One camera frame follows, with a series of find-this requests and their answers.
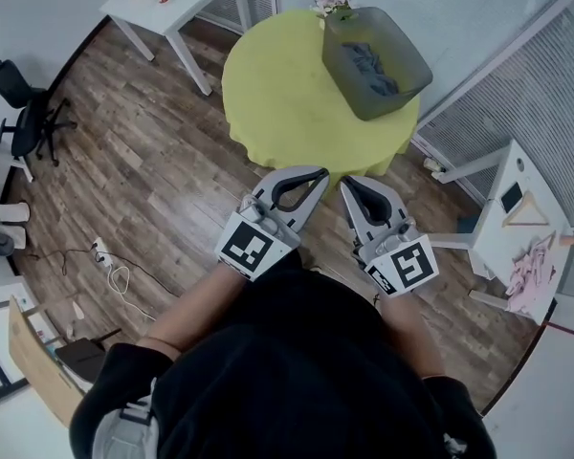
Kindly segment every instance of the wooden board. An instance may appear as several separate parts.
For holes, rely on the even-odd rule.
[[[9,304],[9,353],[40,399],[70,426],[83,393],[51,357],[14,297]]]

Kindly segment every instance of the wrist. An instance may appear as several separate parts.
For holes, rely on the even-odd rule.
[[[242,273],[240,273],[234,267],[228,265],[227,263],[219,260],[214,271],[223,279],[226,280],[227,283],[231,284],[241,284],[244,285],[249,279],[245,277]]]

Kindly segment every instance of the white cable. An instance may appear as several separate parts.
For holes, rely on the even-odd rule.
[[[127,272],[127,275],[125,276],[125,288],[123,289],[123,291],[119,288],[119,286],[117,285],[117,281],[115,280],[115,275],[117,274],[118,271],[126,271]],[[130,286],[130,270],[128,267],[122,266],[122,267],[118,267],[117,269],[113,270],[113,265],[111,264],[111,266],[108,270],[108,275],[106,276],[106,282],[108,283],[108,287],[110,287],[113,292],[117,293],[121,297],[121,300],[125,304],[136,309],[141,315],[148,317],[149,319],[155,321],[155,318],[152,315],[143,311],[136,304],[125,300],[125,297],[124,297],[125,293],[127,293],[127,289]]]

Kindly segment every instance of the power strip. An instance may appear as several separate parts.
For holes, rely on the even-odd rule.
[[[108,249],[106,248],[106,245],[101,238],[96,239],[94,245],[92,245],[92,248],[94,249],[94,256],[96,257],[95,259],[99,263],[104,265],[104,267],[107,269],[110,269],[111,266],[114,267],[113,258],[108,254]]]

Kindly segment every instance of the yellow round table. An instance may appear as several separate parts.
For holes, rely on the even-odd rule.
[[[359,120],[321,61],[312,11],[286,11],[233,47],[222,85],[230,136],[263,166],[324,166],[331,186],[347,174],[383,175],[414,132],[419,98],[376,120]]]

